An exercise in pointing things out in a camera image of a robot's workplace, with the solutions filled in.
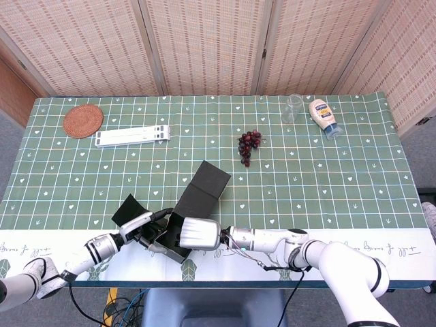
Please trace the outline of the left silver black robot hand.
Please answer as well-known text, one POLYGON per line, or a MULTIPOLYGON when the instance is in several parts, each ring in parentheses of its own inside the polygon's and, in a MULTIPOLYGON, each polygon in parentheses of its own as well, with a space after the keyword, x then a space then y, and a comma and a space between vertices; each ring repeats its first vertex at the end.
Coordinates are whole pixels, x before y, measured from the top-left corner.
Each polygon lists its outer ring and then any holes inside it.
POLYGON ((136 241, 149 251, 166 253, 167 250, 162 245, 155 245, 154 241, 166 229, 167 223, 160 223, 159 221, 170 215, 172 211, 173 208, 165 208, 156 213, 149 211, 123 224, 119 229, 123 244, 127 245, 136 241))

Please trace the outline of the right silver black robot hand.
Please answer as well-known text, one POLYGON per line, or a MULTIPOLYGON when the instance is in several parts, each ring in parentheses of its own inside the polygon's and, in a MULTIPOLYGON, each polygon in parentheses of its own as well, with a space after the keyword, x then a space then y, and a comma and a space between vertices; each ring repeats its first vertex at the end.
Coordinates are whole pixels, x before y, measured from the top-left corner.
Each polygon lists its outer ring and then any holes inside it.
POLYGON ((219 248, 221 225, 212 219, 186 217, 175 245, 184 249, 212 251, 219 248))

